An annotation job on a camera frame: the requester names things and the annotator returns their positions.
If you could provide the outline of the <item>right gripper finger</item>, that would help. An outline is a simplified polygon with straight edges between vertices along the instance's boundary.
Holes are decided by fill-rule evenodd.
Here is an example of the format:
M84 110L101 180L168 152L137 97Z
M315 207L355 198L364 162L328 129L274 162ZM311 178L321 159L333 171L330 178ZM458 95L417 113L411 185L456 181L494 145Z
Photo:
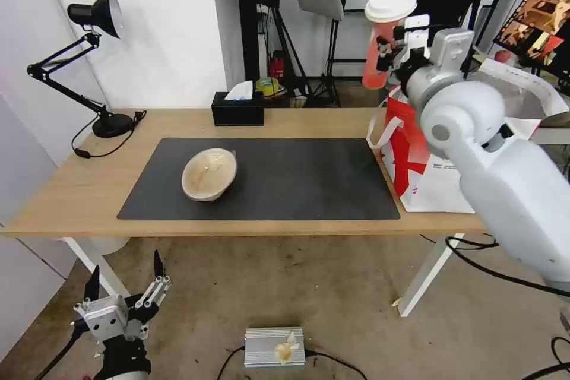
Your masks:
M378 72L392 72L399 67L400 60L395 53L381 53L378 55L376 70Z
M397 40L388 40L382 36L376 37L377 50L379 54L398 54L402 51L402 46Z

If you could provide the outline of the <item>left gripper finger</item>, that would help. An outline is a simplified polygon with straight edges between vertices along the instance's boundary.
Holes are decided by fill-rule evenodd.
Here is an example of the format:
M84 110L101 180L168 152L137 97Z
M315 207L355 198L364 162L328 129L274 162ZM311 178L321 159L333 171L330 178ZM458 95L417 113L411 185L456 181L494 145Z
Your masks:
M136 301L135 308L150 308L153 305L160 307L169 289L172 279L166 274L166 269L158 250L153 255L154 280L148 285L141 297Z
M74 309L83 306L83 304L91 303L98 300L99 290L100 290L100 267L99 265L96 265L91 274L91 277L85 284L83 299L81 302L78 302L74 305Z

